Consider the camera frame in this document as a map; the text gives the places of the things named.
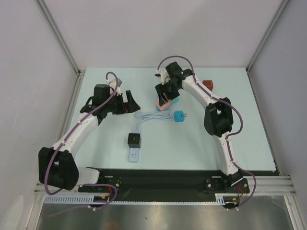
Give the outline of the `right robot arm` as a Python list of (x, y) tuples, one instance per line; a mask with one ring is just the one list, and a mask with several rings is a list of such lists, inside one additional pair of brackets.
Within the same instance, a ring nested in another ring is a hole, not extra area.
[(226, 192), (233, 192), (243, 175), (232, 154), (230, 134), (234, 120), (230, 100), (227, 97), (218, 98), (195, 76), (192, 69), (182, 69), (177, 62), (170, 63), (164, 70), (157, 69), (155, 76), (161, 78), (161, 83), (155, 86), (157, 106), (161, 110), (179, 97), (179, 90), (188, 92), (204, 108), (204, 128), (215, 140), (224, 174), (221, 186)]

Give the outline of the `teal triangular power strip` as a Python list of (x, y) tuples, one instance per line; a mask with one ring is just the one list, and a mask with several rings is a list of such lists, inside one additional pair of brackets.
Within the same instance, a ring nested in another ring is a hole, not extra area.
[(179, 97), (177, 97), (177, 98), (173, 99), (172, 101), (173, 101), (173, 102), (172, 102), (172, 104), (171, 104), (171, 105), (173, 105), (173, 104), (177, 103), (177, 102), (179, 101)]

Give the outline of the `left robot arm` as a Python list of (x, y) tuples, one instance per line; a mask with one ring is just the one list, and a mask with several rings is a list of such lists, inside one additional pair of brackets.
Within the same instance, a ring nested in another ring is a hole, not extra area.
[(89, 97), (81, 108), (73, 128), (52, 147), (43, 147), (39, 151), (39, 181), (59, 190), (72, 190), (75, 186), (89, 184), (95, 191), (102, 191), (106, 180), (99, 175), (99, 170), (77, 167), (74, 157), (88, 136), (109, 113), (123, 115), (140, 110), (129, 90), (126, 91), (126, 97), (124, 100), (116, 86), (95, 85), (93, 96)]

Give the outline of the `pink cube socket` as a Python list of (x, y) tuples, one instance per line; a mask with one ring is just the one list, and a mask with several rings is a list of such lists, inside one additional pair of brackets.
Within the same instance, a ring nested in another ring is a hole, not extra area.
[(160, 105), (160, 98), (157, 97), (157, 99), (156, 99), (156, 109), (158, 111), (166, 110), (172, 104), (172, 102), (173, 102), (172, 100), (167, 100), (166, 103)]

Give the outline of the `light blue power strip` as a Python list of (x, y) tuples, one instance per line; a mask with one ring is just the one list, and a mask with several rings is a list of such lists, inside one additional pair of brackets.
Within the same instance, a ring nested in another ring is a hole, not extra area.
[[(140, 131), (132, 131), (131, 133), (140, 133)], [(131, 149), (129, 148), (129, 162), (131, 163), (138, 163), (140, 157), (140, 149)]]

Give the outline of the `black cube socket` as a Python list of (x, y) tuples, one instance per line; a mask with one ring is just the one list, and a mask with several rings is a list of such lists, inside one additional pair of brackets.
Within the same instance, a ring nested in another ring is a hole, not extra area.
[(131, 149), (141, 148), (141, 134), (140, 133), (129, 133), (128, 134), (128, 146)]

